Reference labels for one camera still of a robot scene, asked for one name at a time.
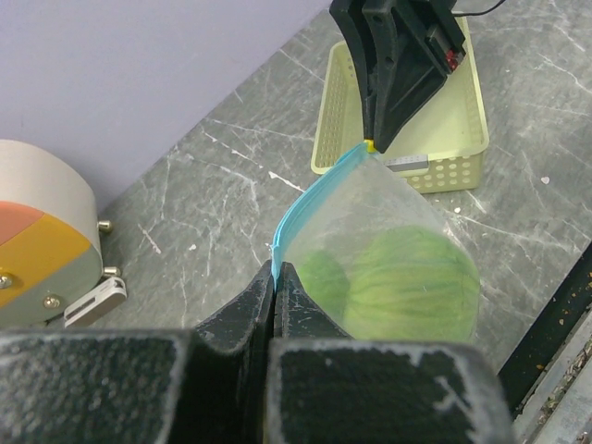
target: plastic basket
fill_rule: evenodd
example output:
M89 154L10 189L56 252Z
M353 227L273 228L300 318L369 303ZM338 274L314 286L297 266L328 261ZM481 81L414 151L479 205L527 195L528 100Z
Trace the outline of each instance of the plastic basket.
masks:
M444 86L403 127L383 160L418 191L478 186L489 134L466 18L466 57ZM345 42L331 49L311 168L324 174L364 138L362 102Z

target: black cable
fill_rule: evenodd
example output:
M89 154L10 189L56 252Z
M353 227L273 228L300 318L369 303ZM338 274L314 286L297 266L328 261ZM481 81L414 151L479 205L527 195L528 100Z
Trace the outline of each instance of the black cable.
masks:
M452 15L454 17L479 17L479 16L485 16L486 14L489 14L491 11L495 11L498 7L500 7L504 3L506 3L506 0L499 0L497 4L495 4L490 9L487 9L485 11L481 11L481 12L459 12L459 13L452 14Z

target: green plush toy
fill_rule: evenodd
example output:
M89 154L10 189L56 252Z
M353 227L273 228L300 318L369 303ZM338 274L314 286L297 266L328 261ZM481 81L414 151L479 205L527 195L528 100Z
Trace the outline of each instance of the green plush toy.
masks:
M350 281L339 262L327 252L313 252L296 267L296 273L310 298L341 325Z
M467 341L479 276L448 238L420 227L378 235L351 270L344 329L356 339Z

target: purple wall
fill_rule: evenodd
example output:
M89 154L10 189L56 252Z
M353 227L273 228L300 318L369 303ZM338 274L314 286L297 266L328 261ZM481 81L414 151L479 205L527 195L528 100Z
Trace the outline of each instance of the purple wall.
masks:
M68 162L103 208L328 3L4 0L0 139Z

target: gray marble countertop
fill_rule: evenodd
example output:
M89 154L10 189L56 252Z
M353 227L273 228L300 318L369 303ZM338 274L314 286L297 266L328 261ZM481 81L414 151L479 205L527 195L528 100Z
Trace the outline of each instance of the gray marble countertop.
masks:
M491 140L484 179L427 199L481 271L477 345L500 367L592 236L592 6L511 0L469 26ZM129 299L94 327L192 327L247 285L316 179L340 40L320 14L105 211L116 226L105 264L123 269Z

